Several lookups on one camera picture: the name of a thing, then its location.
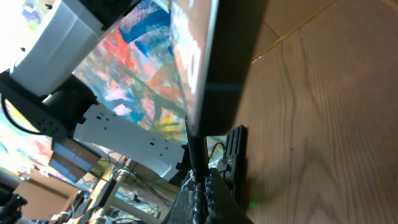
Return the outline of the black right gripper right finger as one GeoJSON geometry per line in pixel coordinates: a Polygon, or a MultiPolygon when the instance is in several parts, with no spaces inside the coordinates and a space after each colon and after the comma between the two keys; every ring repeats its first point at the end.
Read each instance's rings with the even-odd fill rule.
{"type": "Polygon", "coordinates": [[[253,224],[215,168],[209,169],[209,175],[205,177],[205,195],[208,210],[206,224],[253,224]]]}

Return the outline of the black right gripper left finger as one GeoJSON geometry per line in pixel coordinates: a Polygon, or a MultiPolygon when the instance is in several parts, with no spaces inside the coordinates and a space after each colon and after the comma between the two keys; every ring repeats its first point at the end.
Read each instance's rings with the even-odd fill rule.
{"type": "Polygon", "coordinates": [[[201,224],[203,221],[203,185],[199,183],[197,172],[190,170],[167,215],[166,224],[201,224]]]}

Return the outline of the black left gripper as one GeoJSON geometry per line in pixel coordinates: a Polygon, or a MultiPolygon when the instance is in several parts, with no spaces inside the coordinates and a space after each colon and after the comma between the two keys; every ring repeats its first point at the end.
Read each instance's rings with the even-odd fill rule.
{"type": "Polygon", "coordinates": [[[229,188],[235,201],[240,204],[243,182],[246,175],[247,127],[240,125],[226,137],[223,158],[217,169],[229,188]]]}

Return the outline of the Samsung Galaxy smartphone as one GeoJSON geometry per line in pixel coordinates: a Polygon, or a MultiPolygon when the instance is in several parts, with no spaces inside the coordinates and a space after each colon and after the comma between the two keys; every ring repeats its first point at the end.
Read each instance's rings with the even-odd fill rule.
{"type": "Polygon", "coordinates": [[[192,135],[220,136],[232,128],[266,4],[171,2],[172,52],[192,135]]]}

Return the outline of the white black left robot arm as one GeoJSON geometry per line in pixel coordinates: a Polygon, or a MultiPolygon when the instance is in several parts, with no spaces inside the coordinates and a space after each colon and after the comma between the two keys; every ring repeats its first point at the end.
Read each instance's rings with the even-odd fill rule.
{"type": "Polygon", "coordinates": [[[108,34],[125,43],[147,34],[146,24],[169,28],[168,54],[174,62],[185,104],[188,138],[226,133],[232,126],[253,49],[251,38],[240,55],[223,59],[229,34],[245,31],[241,19],[227,23],[234,1],[173,1],[170,12],[150,1],[56,1],[34,45],[1,74],[1,96],[62,149],[89,142],[146,166],[165,180],[183,170],[205,167],[204,148],[182,145],[146,131],[100,103],[74,70],[108,34]]]}

